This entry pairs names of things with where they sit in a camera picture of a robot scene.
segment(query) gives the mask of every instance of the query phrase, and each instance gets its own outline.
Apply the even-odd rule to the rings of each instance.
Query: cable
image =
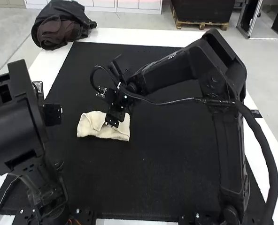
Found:
[[[14,180],[12,180],[12,182],[9,184],[8,188],[6,189],[6,191],[4,192],[1,200],[0,200],[0,206],[3,204],[3,201],[5,199],[5,196],[8,194],[8,191],[10,190],[11,186],[17,181],[19,180],[18,177],[16,177]]]
[[[98,93],[101,93],[103,94],[103,92],[95,85],[94,83],[94,74],[97,70],[99,69],[102,69],[104,70],[112,79],[112,81],[114,82],[115,86],[118,86],[119,84],[119,89],[120,91],[122,91],[125,95],[131,97],[131,98],[135,98],[135,99],[138,99],[138,100],[142,100],[142,101],[145,101],[145,102],[148,102],[149,104],[152,104],[152,105],[171,105],[171,104],[175,104],[175,103],[179,103],[179,102],[183,102],[183,101],[191,101],[191,100],[196,100],[196,98],[194,97],[188,97],[188,98],[183,98],[183,99],[177,99],[177,100],[173,100],[173,101],[169,101],[169,102],[153,102],[151,101],[150,99],[142,96],[142,95],[138,95],[138,94],[135,94],[135,93],[132,93],[130,91],[128,91],[125,87],[124,87],[124,84],[120,83],[119,80],[114,76],[112,75],[107,69],[105,69],[104,67],[102,66],[94,66],[93,67],[93,70],[91,71],[91,74],[90,74],[90,83],[92,85],[92,87],[98,92]]]
[[[179,102],[184,102],[184,101],[192,101],[192,100],[196,100],[197,98],[195,97],[187,97],[187,98],[182,98],[182,99],[177,99],[177,100],[172,100],[172,101],[169,101],[169,102],[152,102],[151,100],[149,100],[148,98],[146,97],[143,97],[141,95],[137,95],[137,94],[134,94],[134,93],[131,93],[129,92],[128,90],[126,89],[122,89],[122,92],[124,94],[126,94],[127,96],[129,97],[132,97],[132,98],[135,98],[135,99],[138,99],[138,100],[142,100],[142,101],[145,101],[149,104],[152,104],[152,105],[160,105],[160,106],[163,106],[163,105],[172,105],[172,104],[175,104],[175,103],[179,103]]]
[[[96,65],[93,67],[93,70],[91,71],[90,73],[90,83],[92,85],[92,87],[99,93],[103,94],[103,92],[101,90],[99,90],[98,87],[96,87],[95,83],[94,83],[94,75],[95,75],[95,72],[99,69],[102,69],[103,71],[105,71],[112,79],[112,81],[114,82],[115,86],[118,85],[119,83],[119,80],[114,76],[112,75],[107,69],[105,69],[104,67],[102,66],[99,66],[99,65]]]
[[[261,129],[261,126],[251,114],[250,109],[238,100],[235,100],[235,107],[246,119],[248,126],[252,129],[257,141],[259,142],[262,154],[265,158],[267,169],[269,171],[270,189],[263,212],[263,217],[259,223],[260,225],[269,225],[278,199],[278,170],[276,162],[270,150],[269,143]]]
[[[34,87],[35,90],[36,90],[36,97],[37,97],[37,100],[38,100],[38,99],[39,99],[39,89],[38,89],[38,87],[35,85],[34,82],[32,82],[32,85],[33,85],[33,87]]]

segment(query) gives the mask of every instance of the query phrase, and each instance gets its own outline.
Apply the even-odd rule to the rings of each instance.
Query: gray floor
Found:
[[[34,18],[38,12],[29,11],[29,13]],[[163,5],[162,15],[105,12],[87,12],[87,15],[98,23],[98,27],[176,30],[169,5],[166,2]],[[245,63],[248,70],[247,90],[278,140],[278,41],[245,40],[236,29],[238,16],[238,13],[234,13],[229,29],[221,33]],[[20,21],[16,26],[22,30],[28,29],[25,21]],[[182,30],[198,30],[198,28],[190,26],[182,28]],[[260,28],[259,31],[264,35],[270,35],[270,29],[266,32],[265,29]],[[11,42],[12,39],[9,34],[4,36],[5,41]],[[25,58],[27,65],[30,66],[39,51],[40,49],[33,44],[29,37],[9,61]],[[11,56],[6,52],[3,54],[0,55],[1,65]],[[0,73],[6,72],[6,70],[7,68],[3,67]]]
[[[29,36],[39,10],[0,8],[0,68]]]

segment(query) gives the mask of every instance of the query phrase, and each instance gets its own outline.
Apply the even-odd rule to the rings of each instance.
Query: dark fabric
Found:
[[[54,50],[69,41],[86,38],[97,26],[84,13],[85,7],[76,1],[52,0],[39,13],[31,29],[38,47]]]
[[[82,113],[108,109],[90,86],[93,66],[106,66],[123,54],[137,70],[176,50],[73,44],[46,99],[63,106],[62,124],[48,128],[50,144],[46,150],[53,162],[64,160],[63,178],[71,205],[90,206],[101,218],[176,221],[185,215],[193,220],[194,212],[203,211],[217,216],[218,153],[214,125],[206,106],[187,103],[159,107],[140,103],[131,118],[129,142],[76,135]],[[95,78],[97,85],[112,84],[102,71]],[[197,82],[189,81],[162,89],[150,98],[168,101],[200,95]],[[253,220],[259,220],[264,200],[249,166],[247,171],[251,197],[245,224],[253,224]],[[0,197],[10,179],[2,186]],[[20,183],[2,212],[15,213],[27,205],[26,187]]]

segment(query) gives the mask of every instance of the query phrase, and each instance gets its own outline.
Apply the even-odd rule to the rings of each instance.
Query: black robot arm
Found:
[[[24,60],[8,69],[0,75],[0,175],[14,175],[28,186],[32,224],[65,225],[68,195],[45,153],[45,126],[61,123],[61,106],[44,103],[43,84],[31,82]]]
[[[94,73],[105,70],[116,88],[97,87]],[[270,223],[278,197],[278,172],[267,140],[256,120],[243,105],[246,96],[247,70],[217,30],[207,31],[201,39],[161,60],[152,62],[135,73],[119,56],[108,69],[96,66],[90,76],[97,96],[109,105],[106,123],[119,126],[126,112],[138,100],[154,105],[170,105],[196,101],[208,106],[216,130],[216,149],[220,165],[219,200],[222,209],[219,223],[240,225],[244,223],[250,196],[243,140],[243,116],[255,133],[263,150],[270,175],[270,191],[260,222]],[[152,102],[147,96],[159,89],[186,80],[199,81],[202,97],[189,97],[166,103]]]

